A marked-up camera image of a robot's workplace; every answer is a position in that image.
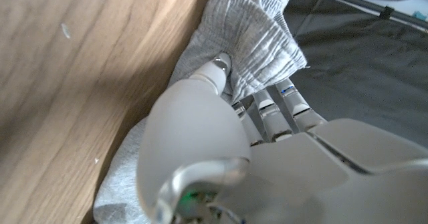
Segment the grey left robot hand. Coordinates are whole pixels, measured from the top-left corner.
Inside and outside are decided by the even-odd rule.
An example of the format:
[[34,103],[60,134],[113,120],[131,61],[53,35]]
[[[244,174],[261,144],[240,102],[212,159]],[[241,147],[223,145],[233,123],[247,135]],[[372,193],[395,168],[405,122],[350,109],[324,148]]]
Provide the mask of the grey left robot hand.
[[221,98],[225,53],[168,88],[148,115],[136,171],[152,223],[426,223],[427,150],[352,119],[326,121],[289,80],[245,108]]

